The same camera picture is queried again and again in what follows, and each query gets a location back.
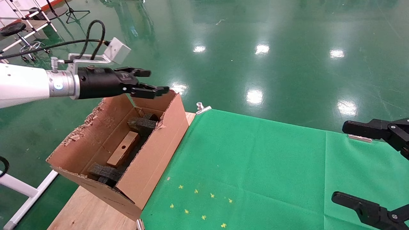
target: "torn cardboard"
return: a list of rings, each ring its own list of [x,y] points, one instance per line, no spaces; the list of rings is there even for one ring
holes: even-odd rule
[[[137,107],[126,95],[104,98],[47,162],[61,175],[136,221],[189,125],[181,97],[172,90],[155,99],[132,100]],[[129,118],[146,113],[156,114],[160,122],[116,186],[111,188],[95,181],[95,176],[87,172],[88,167],[93,163],[107,165],[130,131]]]

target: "white metal stand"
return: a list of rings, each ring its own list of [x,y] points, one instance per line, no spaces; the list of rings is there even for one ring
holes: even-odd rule
[[[14,216],[9,220],[9,222],[3,227],[4,230],[13,230],[17,223],[23,218],[23,216],[28,212],[28,210],[33,206],[37,199],[43,194],[51,182],[57,177],[58,173],[52,170],[48,176],[41,182],[38,188],[34,188],[8,174],[5,174],[0,178],[0,185],[9,187],[17,192],[20,192],[29,198],[20,207],[20,209],[14,214]]]
[[[48,19],[47,15],[44,13],[44,11],[42,11],[41,6],[38,4],[38,2],[36,0],[32,0],[34,2],[34,4],[36,5],[37,9],[19,9],[16,4],[13,2],[13,0],[6,0],[5,2],[7,2],[7,4],[10,6],[10,8],[14,11],[14,13],[16,14],[16,18],[6,18],[6,17],[0,17],[0,23],[1,23],[1,19],[15,19],[15,20],[23,20],[25,21],[25,23],[30,27],[30,29],[32,30],[30,33],[28,33],[26,36],[24,36],[25,39],[27,39],[28,37],[30,37],[31,35],[35,34],[37,31],[42,30],[44,27],[46,27],[47,25],[50,25],[53,30],[55,32],[57,32],[57,29],[54,27],[54,25],[51,23],[51,21]],[[29,14],[27,17],[23,14],[23,11],[27,11],[27,12],[31,12],[31,11],[35,11],[32,14]],[[28,20],[29,18],[34,17],[35,15],[42,13],[42,15],[44,16],[46,22],[39,26],[38,28],[35,28],[31,23],[30,20]],[[20,43],[22,40],[21,39],[17,39],[16,42],[14,42],[13,44],[7,46],[6,48],[4,48],[3,50],[0,50],[0,54],[4,53],[5,51],[9,50],[10,48],[12,48],[13,46],[17,45],[18,43]]]

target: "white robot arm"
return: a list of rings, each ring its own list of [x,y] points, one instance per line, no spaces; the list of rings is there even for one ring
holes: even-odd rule
[[[97,65],[122,63],[130,48],[117,38],[110,41],[103,55],[69,54],[67,70],[58,70],[64,60],[51,58],[52,70],[22,67],[0,63],[0,108],[46,99],[49,97],[71,97],[86,99],[112,97],[130,93],[132,97],[154,98],[169,91],[169,87],[155,87],[137,80],[148,77],[151,72],[140,68],[124,67],[110,69]]]

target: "tripod stand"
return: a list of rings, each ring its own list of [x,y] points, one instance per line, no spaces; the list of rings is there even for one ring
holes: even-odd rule
[[[84,18],[85,16],[87,16],[89,13],[91,13],[89,10],[73,10],[71,7],[70,7],[70,5],[68,4],[68,2],[67,2],[67,0],[64,0],[64,2],[67,4],[67,6],[68,6],[68,13],[66,13],[65,15],[67,15],[67,20],[65,21],[65,23],[69,23],[68,21],[70,20],[70,18],[72,18],[74,21],[78,21],[78,20],[80,20],[80,19],[82,19],[82,18]],[[80,17],[80,18],[77,18],[76,16],[75,16],[75,12],[88,12],[88,13],[86,13],[84,16],[82,16],[82,17]]]

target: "green cloth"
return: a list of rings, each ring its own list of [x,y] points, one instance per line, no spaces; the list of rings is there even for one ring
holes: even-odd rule
[[[210,110],[195,117],[141,218],[147,230],[372,229],[332,193],[392,210],[409,203],[407,176],[409,162],[387,143]]]

